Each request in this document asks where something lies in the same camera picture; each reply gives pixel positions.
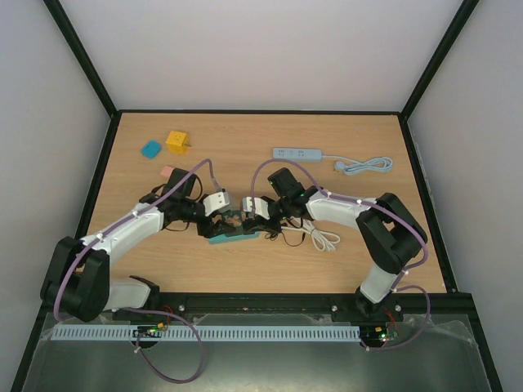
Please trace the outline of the blue plug adapter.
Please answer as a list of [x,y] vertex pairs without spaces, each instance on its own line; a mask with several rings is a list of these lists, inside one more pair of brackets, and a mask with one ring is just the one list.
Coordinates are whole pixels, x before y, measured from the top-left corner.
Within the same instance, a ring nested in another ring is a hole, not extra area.
[[141,148],[141,155],[148,159],[155,158],[162,150],[162,145],[155,140],[149,140]]

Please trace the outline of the light blue power strip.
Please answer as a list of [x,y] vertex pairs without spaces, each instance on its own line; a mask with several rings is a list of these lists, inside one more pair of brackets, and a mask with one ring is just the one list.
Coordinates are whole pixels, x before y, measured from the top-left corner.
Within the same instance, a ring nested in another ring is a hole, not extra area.
[[320,149],[274,147],[273,158],[287,159],[297,163],[319,163],[323,154]]

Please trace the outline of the yellow cube socket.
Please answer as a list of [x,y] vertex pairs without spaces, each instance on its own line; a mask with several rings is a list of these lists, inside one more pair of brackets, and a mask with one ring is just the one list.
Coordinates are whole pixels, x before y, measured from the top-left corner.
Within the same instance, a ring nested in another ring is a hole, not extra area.
[[185,155],[190,147],[190,137],[184,131],[170,131],[166,139],[169,153]]

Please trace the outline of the pink charger plug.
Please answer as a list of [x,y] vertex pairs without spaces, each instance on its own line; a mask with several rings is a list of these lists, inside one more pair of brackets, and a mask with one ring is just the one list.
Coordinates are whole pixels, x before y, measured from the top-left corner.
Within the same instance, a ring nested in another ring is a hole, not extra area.
[[174,171],[173,167],[166,165],[162,168],[160,175],[162,178],[168,180],[173,171]]

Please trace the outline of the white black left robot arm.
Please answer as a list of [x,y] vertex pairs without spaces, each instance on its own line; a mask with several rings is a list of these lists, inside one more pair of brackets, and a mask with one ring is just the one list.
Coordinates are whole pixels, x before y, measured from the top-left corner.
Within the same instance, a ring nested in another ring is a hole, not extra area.
[[175,221],[195,224],[204,238],[224,234],[226,225],[213,218],[229,206],[230,196],[217,186],[213,194],[192,198],[200,182],[196,174],[176,168],[166,183],[154,187],[113,224],[82,238],[62,238],[42,283],[42,301],[52,305],[55,314],[65,312],[83,322],[104,311],[144,307],[157,287],[137,276],[113,279],[111,269],[141,241]]

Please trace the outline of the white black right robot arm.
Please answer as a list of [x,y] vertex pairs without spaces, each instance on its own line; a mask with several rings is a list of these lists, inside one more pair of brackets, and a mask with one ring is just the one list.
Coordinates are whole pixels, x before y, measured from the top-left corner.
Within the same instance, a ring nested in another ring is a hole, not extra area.
[[247,217],[244,230],[277,234],[283,221],[290,218],[327,221],[359,230],[373,261],[355,292],[355,307],[364,319],[375,319],[385,310],[386,298],[419,252],[423,253],[421,263],[428,257],[425,231],[395,194],[356,198],[332,193],[316,182],[306,189],[286,167],[274,172],[268,181],[278,198],[256,198],[253,194],[243,198],[242,210]]

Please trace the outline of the dark green plug adapter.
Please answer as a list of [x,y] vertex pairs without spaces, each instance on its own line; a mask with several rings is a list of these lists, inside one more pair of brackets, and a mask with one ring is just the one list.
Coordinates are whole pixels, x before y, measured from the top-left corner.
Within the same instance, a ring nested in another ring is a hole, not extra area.
[[243,233],[243,217],[240,210],[229,210],[224,212],[221,217],[225,223],[234,227],[235,235],[240,235]]

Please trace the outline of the black power adapter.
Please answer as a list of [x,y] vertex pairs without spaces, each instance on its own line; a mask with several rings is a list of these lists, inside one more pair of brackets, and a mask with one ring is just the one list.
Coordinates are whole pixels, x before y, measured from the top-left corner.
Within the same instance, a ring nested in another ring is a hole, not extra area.
[[243,222],[243,230],[245,234],[254,234],[258,231],[257,222],[255,220],[245,220]]

